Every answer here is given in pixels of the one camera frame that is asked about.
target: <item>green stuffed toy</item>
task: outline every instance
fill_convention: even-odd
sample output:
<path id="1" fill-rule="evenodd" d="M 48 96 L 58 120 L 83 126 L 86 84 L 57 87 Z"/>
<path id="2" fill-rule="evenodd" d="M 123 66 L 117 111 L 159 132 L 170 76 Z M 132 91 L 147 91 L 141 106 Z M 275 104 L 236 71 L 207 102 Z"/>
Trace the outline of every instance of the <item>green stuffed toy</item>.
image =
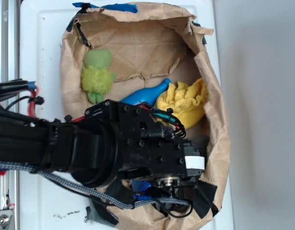
<path id="1" fill-rule="evenodd" d="M 110 91 L 117 78 L 115 73 L 108 70 L 111 61 L 112 55 L 108 49 L 89 50 L 84 57 L 81 85 L 93 104 L 104 100 L 105 93 Z"/>

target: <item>robotic arm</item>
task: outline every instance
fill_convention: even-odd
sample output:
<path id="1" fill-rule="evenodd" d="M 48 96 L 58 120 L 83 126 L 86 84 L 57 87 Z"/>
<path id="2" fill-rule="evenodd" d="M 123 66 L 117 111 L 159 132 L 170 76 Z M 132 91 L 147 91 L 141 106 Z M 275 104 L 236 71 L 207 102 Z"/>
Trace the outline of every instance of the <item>robotic arm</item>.
<path id="1" fill-rule="evenodd" d="M 80 119 L 49 122 L 0 108 L 0 162 L 28 165 L 32 173 L 67 172 L 85 188 L 145 180 L 171 195 L 179 190 L 171 203 L 189 205 L 183 189 L 200 191 L 209 138 L 193 146 L 182 132 L 156 121 L 159 113 L 106 100 Z"/>

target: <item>blue plastic bottle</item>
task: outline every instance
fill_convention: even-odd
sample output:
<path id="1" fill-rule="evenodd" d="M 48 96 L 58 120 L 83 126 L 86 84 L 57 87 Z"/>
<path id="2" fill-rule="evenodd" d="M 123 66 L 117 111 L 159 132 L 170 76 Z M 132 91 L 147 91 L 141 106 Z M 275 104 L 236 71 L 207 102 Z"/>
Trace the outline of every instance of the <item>blue plastic bottle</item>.
<path id="1" fill-rule="evenodd" d="M 131 105 L 146 102 L 153 106 L 160 94 L 168 89 L 169 83 L 172 83 L 171 80 L 169 78 L 166 78 L 160 85 L 152 88 L 140 89 L 132 93 L 128 97 L 124 98 L 121 102 Z"/>

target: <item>screw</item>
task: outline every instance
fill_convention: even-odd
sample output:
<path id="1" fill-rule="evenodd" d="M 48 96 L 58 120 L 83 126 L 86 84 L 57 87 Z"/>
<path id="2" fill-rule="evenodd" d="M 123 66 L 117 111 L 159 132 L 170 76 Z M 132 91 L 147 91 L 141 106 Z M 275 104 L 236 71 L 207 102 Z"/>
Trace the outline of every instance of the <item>screw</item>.
<path id="1" fill-rule="evenodd" d="M 178 160 L 178 163 L 179 164 L 183 164 L 185 161 L 184 161 L 184 159 L 182 159 L 182 158 L 180 158 L 179 160 Z"/>
<path id="2" fill-rule="evenodd" d="M 139 145 L 140 147 L 143 147 L 143 146 L 145 145 L 145 143 L 144 143 L 143 140 L 140 140 L 139 143 L 138 143 L 138 145 Z"/>
<path id="3" fill-rule="evenodd" d="M 127 144 L 127 145 L 132 145 L 132 140 L 131 140 L 130 138 L 128 138 L 128 139 L 126 140 L 126 144 Z"/>
<path id="4" fill-rule="evenodd" d="M 162 147 L 163 146 L 163 141 L 158 141 L 157 146 Z"/>
<path id="5" fill-rule="evenodd" d="M 7 215 L 0 216 L 0 226 L 6 227 L 10 222 L 10 218 Z"/>
<path id="6" fill-rule="evenodd" d="M 141 110 L 140 110 L 139 108 L 137 108 L 137 109 L 134 111 L 134 113 L 135 113 L 136 115 L 139 115 L 139 114 L 141 113 Z"/>
<path id="7" fill-rule="evenodd" d="M 164 157 L 159 157 L 159 162 L 165 162 L 165 158 Z"/>
<path id="8" fill-rule="evenodd" d="M 123 111 L 124 111 L 124 112 L 128 112 L 128 111 L 129 111 L 129 106 L 128 106 L 128 105 L 124 106 L 124 107 L 123 107 Z"/>
<path id="9" fill-rule="evenodd" d="M 178 145 L 176 145 L 176 149 L 181 149 L 182 147 L 181 147 L 181 144 L 178 144 Z"/>

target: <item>yellow cloth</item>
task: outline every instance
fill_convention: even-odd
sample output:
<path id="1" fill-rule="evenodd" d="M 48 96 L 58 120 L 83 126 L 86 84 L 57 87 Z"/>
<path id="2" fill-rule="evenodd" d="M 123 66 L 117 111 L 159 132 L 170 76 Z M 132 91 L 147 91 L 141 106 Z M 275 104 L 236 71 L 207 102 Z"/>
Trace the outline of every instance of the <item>yellow cloth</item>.
<path id="1" fill-rule="evenodd" d="M 156 100 L 155 107 L 166 111 L 173 109 L 176 116 L 185 129 L 194 126 L 204 116 L 204 105 L 208 101 L 208 89 L 202 78 L 189 86 L 181 81 L 178 87 L 169 84 L 167 91 L 163 92 Z"/>

